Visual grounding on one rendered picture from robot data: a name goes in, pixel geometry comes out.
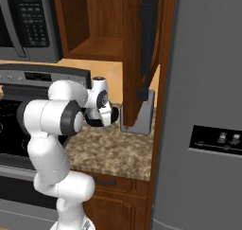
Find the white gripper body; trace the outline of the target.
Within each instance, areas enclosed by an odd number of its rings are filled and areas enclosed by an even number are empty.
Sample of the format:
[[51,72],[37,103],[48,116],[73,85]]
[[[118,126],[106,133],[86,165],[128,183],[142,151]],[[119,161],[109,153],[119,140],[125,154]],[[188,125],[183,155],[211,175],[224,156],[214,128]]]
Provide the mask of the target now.
[[99,109],[102,123],[105,127],[112,124],[112,106],[110,102],[107,102],[103,107]]

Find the black bowl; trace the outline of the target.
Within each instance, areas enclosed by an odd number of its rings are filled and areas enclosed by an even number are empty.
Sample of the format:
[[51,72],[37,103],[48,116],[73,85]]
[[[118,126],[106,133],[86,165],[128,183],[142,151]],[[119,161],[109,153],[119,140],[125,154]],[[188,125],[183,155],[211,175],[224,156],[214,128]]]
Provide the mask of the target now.
[[[85,120],[91,127],[103,127],[100,118],[90,118],[87,112],[84,112]],[[112,107],[111,123],[114,123],[119,117],[119,110],[117,107]]]

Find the wooden cabinet door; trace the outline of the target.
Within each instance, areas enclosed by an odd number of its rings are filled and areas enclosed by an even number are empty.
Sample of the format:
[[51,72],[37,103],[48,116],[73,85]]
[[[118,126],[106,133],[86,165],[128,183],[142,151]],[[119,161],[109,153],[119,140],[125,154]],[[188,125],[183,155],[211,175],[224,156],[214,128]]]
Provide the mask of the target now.
[[159,34],[160,0],[123,0],[123,125],[129,127],[133,126],[143,103],[137,98],[137,89],[145,84],[141,76],[142,3],[156,6],[156,36]]

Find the grey box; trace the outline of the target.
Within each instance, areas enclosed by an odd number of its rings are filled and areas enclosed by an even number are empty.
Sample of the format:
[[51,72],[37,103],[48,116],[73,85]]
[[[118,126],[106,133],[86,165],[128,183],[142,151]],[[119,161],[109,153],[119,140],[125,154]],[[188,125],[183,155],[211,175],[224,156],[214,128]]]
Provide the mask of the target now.
[[132,127],[123,125],[123,108],[120,108],[120,130],[122,133],[149,135],[154,111],[155,91],[148,90],[148,100],[142,103],[139,114]]

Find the wooden drawer front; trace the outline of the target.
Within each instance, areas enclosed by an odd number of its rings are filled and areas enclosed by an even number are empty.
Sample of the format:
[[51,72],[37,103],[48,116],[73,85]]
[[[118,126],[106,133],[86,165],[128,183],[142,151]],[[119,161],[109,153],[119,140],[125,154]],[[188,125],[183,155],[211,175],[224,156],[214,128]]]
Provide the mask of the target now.
[[99,188],[105,188],[108,190],[114,190],[119,192],[124,192],[127,194],[132,194],[136,196],[145,197],[148,194],[148,181],[107,175],[107,174],[100,174],[95,172],[89,172],[93,178],[98,177],[101,180],[111,181],[116,180],[115,186],[104,186],[100,184],[96,184]]

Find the black and grey stove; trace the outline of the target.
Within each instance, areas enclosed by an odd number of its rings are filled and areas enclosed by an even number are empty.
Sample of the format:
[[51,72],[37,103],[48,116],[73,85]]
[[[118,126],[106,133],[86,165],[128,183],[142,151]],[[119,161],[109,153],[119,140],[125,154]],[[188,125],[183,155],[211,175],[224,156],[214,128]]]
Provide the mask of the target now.
[[[88,72],[76,82],[86,87],[90,77]],[[5,154],[27,153],[30,134],[23,130],[17,119],[17,110],[21,103],[33,99],[47,99],[48,88],[57,80],[70,80],[65,74],[51,72],[45,68],[33,68],[29,65],[0,65],[0,82],[12,90],[5,90],[0,99],[0,152]]]

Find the wooden base cupboard door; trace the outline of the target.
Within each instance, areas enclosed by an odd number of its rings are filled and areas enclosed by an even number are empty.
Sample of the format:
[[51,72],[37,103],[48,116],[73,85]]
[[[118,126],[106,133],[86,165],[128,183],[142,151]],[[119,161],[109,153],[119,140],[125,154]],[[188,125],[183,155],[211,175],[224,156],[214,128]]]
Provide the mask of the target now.
[[83,208],[96,230],[146,230],[146,197],[94,195]]

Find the grey fridge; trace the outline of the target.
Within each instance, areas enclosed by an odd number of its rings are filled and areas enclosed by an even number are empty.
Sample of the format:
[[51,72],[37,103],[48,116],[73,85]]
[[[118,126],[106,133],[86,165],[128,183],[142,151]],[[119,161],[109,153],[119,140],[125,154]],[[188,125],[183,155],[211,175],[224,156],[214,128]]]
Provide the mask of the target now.
[[242,0],[176,0],[150,230],[242,230]]

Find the grey microwave oven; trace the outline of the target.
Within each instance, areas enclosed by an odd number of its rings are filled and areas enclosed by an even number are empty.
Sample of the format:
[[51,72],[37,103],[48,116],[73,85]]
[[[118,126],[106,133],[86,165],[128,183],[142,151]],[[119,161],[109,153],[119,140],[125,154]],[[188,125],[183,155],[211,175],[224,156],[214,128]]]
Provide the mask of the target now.
[[0,6],[0,60],[58,62],[62,59],[61,36],[54,0],[8,0],[11,18],[26,53],[17,55]]

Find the grey oven door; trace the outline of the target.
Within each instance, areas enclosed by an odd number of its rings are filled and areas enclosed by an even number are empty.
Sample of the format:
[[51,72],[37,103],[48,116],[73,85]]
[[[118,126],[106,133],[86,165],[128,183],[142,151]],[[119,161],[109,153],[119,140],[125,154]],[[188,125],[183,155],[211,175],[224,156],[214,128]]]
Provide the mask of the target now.
[[37,192],[35,170],[0,165],[0,228],[50,230],[57,221],[56,199]]

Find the open wooden wall cabinet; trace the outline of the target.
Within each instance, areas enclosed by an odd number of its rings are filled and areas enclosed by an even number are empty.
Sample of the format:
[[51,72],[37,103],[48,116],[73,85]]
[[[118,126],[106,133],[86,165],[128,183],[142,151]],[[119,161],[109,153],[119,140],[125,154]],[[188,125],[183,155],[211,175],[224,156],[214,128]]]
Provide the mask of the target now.
[[[123,61],[123,0],[55,0],[66,59]],[[155,39],[152,58],[157,57]]]

